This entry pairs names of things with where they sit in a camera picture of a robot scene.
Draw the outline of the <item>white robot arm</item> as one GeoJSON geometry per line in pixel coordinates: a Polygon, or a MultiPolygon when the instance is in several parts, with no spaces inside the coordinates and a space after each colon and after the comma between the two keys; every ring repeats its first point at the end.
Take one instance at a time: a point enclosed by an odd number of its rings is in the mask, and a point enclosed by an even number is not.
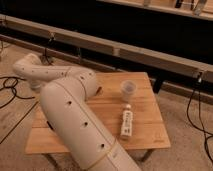
{"type": "Polygon", "coordinates": [[[41,109],[83,171],[141,171],[86,101],[95,96],[96,73],[78,66],[47,66],[35,54],[13,64],[13,71],[40,90],[41,109]]]}

